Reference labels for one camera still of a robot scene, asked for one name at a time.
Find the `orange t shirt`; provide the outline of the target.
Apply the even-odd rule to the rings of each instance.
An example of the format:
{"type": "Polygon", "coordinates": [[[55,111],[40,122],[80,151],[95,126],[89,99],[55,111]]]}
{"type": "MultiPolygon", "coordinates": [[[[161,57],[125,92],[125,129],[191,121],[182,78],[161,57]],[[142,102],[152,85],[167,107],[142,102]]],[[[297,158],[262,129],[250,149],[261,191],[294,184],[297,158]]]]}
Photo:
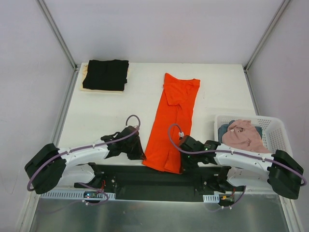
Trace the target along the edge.
{"type": "Polygon", "coordinates": [[[169,73],[165,74],[143,165],[162,172],[181,173],[181,155],[171,143],[179,141],[179,130],[173,126],[169,137],[168,129],[172,124],[178,124],[185,135],[190,134],[199,87],[198,79],[180,80],[169,73]]]}

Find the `pink t shirt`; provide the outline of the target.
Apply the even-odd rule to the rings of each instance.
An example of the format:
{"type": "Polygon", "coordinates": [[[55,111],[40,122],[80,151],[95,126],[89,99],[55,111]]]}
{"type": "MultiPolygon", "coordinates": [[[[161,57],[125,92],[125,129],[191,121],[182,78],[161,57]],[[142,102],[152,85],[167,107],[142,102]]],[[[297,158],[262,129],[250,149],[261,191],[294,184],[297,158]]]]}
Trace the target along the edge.
{"type": "Polygon", "coordinates": [[[250,120],[236,120],[227,127],[222,143],[245,151],[270,153],[263,145],[262,138],[250,120]]]}

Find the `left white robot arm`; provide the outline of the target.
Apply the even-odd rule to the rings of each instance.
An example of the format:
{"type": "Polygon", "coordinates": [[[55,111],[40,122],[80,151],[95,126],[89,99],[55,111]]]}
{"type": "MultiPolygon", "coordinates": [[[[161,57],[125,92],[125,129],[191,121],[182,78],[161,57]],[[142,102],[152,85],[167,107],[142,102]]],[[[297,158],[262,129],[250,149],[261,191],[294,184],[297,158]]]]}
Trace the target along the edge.
{"type": "Polygon", "coordinates": [[[63,182],[82,182],[91,188],[99,187],[102,176],[97,172],[81,174],[74,179],[68,170],[78,165],[90,165],[97,160],[117,157],[121,153],[125,153],[129,160],[145,160],[139,129],[139,126],[126,126],[121,132],[102,136],[98,143],[82,147],[60,149],[53,143],[46,144],[24,167],[29,178],[27,190],[43,194],[63,182]]]}

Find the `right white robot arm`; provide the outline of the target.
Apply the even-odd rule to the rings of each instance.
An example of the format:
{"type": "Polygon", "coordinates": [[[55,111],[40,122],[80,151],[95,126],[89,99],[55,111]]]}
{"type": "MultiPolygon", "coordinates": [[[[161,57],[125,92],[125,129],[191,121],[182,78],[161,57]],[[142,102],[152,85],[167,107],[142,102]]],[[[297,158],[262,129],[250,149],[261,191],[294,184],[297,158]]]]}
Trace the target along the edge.
{"type": "Polygon", "coordinates": [[[206,181],[213,191],[224,193],[238,187],[261,187],[296,200],[306,183],[303,168],[282,150],[249,152],[212,140],[202,143],[189,135],[180,138],[178,150],[185,172],[199,168],[199,163],[220,167],[219,173],[206,181]]]}

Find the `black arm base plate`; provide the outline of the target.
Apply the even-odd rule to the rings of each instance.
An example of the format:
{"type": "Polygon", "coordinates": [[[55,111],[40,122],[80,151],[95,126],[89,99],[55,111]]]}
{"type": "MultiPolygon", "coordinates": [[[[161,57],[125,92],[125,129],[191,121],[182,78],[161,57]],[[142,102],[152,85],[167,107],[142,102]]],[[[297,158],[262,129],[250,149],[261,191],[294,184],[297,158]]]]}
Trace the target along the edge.
{"type": "Polygon", "coordinates": [[[183,174],[161,172],[146,166],[90,164],[95,176],[84,183],[118,200],[201,202],[215,192],[241,192],[224,180],[227,168],[199,167],[183,174]]]}

